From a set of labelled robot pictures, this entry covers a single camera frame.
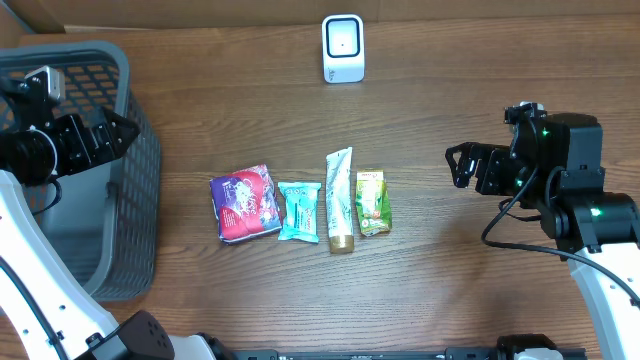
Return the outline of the green juice carton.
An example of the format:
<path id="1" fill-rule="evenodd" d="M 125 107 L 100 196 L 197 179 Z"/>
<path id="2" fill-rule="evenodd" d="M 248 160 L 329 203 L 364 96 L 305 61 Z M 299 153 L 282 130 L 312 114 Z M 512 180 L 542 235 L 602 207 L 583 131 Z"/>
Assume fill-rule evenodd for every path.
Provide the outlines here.
<path id="1" fill-rule="evenodd" d="M 390 232 L 392 211 L 382 169 L 363 169 L 356 174 L 355 205 L 364 236 Z"/>

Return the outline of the white conditioner tube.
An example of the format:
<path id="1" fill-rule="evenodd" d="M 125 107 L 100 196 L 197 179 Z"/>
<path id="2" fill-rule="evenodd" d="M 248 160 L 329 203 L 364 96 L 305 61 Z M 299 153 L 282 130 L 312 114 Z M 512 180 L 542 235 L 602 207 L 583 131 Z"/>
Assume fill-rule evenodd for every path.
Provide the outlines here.
<path id="1" fill-rule="evenodd" d="M 329 248 L 332 254 L 354 251 L 351 161 L 351 147 L 326 156 L 326 214 Z"/>

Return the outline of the red purple pad pack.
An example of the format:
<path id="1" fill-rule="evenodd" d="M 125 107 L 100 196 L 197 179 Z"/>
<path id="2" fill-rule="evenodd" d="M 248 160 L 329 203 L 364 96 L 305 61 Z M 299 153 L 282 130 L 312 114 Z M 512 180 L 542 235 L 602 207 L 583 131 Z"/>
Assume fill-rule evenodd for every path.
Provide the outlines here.
<path id="1" fill-rule="evenodd" d="M 282 228 L 275 185 L 265 164 L 209 181 L 219 239 L 240 243 Z"/>

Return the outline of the teal wet wipes pack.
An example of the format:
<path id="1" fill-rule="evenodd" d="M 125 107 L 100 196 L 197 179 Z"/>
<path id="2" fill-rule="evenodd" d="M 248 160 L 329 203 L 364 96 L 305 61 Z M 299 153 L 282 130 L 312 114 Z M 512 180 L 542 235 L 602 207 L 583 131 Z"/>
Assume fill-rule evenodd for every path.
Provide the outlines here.
<path id="1" fill-rule="evenodd" d="M 322 184 L 319 182 L 279 182 L 285 200 L 285 218 L 280 241 L 301 240 L 317 244 L 317 206 Z"/>

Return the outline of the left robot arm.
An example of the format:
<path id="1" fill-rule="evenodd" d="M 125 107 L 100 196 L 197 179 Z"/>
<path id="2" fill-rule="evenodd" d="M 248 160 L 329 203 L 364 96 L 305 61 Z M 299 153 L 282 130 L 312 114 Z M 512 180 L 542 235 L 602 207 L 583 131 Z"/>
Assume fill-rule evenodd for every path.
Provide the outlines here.
<path id="1" fill-rule="evenodd" d="M 76 115 L 1 135 L 1 307 L 32 359 L 231 359 L 219 339 L 171 336 L 150 313 L 123 323 L 79 284 L 24 196 L 42 185 L 123 157 L 139 126 L 111 110 L 87 128 Z"/>

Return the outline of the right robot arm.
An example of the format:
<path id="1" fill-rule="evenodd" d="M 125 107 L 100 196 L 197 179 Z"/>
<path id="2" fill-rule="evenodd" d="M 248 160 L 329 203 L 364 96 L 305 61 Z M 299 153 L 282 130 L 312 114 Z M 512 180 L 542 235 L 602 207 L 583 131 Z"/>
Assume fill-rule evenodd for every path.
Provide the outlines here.
<path id="1" fill-rule="evenodd" d="M 603 130 L 596 117 L 549 115 L 532 104 L 509 107 L 510 145 L 464 142 L 445 152 L 453 184 L 471 181 L 481 195 L 500 196 L 498 214 L 481 234 L 500 249 L 545 253 L 569 267 L 606 359 L 639 356 L 639 208 L 604 189 Z M 535 210 L 554 247 L 499 242 L 488 235 L 514 206 Z"/>

